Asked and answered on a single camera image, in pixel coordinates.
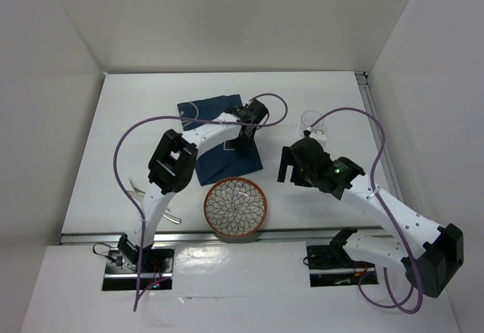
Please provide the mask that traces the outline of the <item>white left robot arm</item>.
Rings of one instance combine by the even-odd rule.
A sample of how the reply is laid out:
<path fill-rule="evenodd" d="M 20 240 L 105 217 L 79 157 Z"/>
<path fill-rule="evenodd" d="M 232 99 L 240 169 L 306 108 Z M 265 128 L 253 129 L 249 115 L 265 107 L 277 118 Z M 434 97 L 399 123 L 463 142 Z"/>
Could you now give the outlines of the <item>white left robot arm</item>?
<path fill-rule="evenodd" d="M 133 272 L 148 265 L 158 224 L 192 177 L 209 185 L 262 168 L 254 136 L 268 118 L 268 108 L 252 99 L 244 106 L 231 105 L 220 114 L 214 110 L 208 114 L 209 121 L 180 117 L 188 127 L 183 132 L 164 132 L 148 162 L 148 191 L 136 204 L 141 221 L 118 242 L 122 262 Z"/>

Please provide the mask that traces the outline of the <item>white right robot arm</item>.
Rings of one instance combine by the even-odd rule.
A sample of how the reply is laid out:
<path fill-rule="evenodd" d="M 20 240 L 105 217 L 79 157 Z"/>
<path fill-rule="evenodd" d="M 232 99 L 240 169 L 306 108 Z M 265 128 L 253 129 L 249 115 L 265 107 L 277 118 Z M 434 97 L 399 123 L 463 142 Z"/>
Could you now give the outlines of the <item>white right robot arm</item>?
<path fill-rule="evenodd" d="M 364 170 L 346 157 L 332 160 L 321 144 L 305 137 L 281 152 L 278 181 L 316 188 L 368 215 L 394 237 L 374 238 L 356 228 L 341 229 L 329 245 L 338 266 L 352 261 L 400 269 L 414 288 L 437 298 L 464 262 L 464 233 L 450 223 L 442 226 L 375 185 Z"/>

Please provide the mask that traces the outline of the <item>silver fork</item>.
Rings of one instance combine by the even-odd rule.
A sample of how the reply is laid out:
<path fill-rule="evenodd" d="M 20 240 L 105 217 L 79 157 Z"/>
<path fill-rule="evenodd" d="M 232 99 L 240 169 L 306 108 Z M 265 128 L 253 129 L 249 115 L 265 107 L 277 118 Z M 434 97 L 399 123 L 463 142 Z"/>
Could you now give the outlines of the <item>silver fork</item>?
<path fill-rule="evenodd" d="M 132 178 L 129 178 L 129 185 L 131 187 L 130 190 L 128 190 L 128 193 L 137 201 L 142 202 L 144 200 L 144 196 L 146 194 L 145 191 L 141 190 L 134 182 Z"/>

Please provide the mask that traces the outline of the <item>silver table knife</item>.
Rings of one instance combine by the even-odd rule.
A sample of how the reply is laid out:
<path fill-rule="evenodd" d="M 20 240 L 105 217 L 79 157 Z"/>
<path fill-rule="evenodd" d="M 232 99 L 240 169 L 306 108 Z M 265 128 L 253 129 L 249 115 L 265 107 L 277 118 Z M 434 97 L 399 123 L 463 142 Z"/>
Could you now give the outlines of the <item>silver table knife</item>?
<path fill-rule="evenodd" d="M 139 191 L 138 189 L 128 190 L 128 193 L 131 197 L 133 197 L 136 201 L 143 202 L 145 193 L 143 191 Z M 171 210 L 166 208 L 163 213 L 163 218 L 167 219 L 171 223 L 175 223 L 177 225 L 182 223 L 182 220 L 174 215 L 171 214 Z"/>

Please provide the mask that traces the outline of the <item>aluminium right side rail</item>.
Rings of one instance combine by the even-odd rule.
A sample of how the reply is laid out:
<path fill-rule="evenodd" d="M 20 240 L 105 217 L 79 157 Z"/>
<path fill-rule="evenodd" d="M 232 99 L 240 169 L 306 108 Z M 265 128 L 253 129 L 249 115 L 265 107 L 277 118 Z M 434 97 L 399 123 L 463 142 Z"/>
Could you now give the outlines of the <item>aluminium right side rail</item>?
<path fill-rule="evenodd" d="M 374 103 L 374 98 L 371 94 L 371 89 L 368 82 L 368 75 L 365 72 L 355 72 L 355 78 L 358 84 L 358 88 L 360 90 L 365 110 L 379 120 L 380 118 L 377 113 L 376 104 Z M 370 120 L 369 123 L 377 148 L 380 148 L 383 140 L 380 128 L 372 120 Z M 385 143 L 385 148 L 383 149 L 380 163 L 383 168 L 383 173 L 386 177 L 389 192 L 400 201 L 404 201 L 405 198 L 402 193 L 398 177 L 396 175 L 396 170 L 392 163 L 392 158 L 387 143 Z"/>

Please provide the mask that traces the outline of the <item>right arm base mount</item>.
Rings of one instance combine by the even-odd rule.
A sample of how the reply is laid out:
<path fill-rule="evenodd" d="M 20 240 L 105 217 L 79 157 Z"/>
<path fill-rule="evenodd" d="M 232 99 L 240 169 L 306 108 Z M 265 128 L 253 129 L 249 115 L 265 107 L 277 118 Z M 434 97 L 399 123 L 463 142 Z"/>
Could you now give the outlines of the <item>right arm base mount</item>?
<path fill-rule="evenodd" d="M 309 245 L 302 263 L 309 269 L 312 288 L 377 285 L 378 277 L 373 263 L 354 261 L 348 257 L 336 258 L 329 245 Z"/>

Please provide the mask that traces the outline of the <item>clear plastic cup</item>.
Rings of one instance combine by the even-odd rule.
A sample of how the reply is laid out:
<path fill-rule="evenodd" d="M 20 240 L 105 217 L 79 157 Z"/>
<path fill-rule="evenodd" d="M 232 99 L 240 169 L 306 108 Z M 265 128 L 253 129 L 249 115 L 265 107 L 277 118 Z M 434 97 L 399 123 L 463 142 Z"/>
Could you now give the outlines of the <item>clear plastic cup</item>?
<path fill-rule="evenodd" d="M 306 110 L 300 117 L 299 134 L 303 136 L 303 130 L 307 127 L 323 130 L 324 120 L 322 115 L 315 110 Z"/>

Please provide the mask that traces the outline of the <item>floral ceramic plate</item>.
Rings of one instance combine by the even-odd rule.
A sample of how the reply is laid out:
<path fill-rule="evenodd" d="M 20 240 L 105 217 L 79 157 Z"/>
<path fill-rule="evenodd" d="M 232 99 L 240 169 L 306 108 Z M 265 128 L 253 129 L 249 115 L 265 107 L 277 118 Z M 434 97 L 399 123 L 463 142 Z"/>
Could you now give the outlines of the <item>floral ceramic plate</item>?
<path fill-rule="evenodd" d="M 249 179 L 231 177 L 214 184 L 203 202 L 209 227 L 226 238 L 246 238 L 265 222 L 268 201 L 263 190 Z"/>

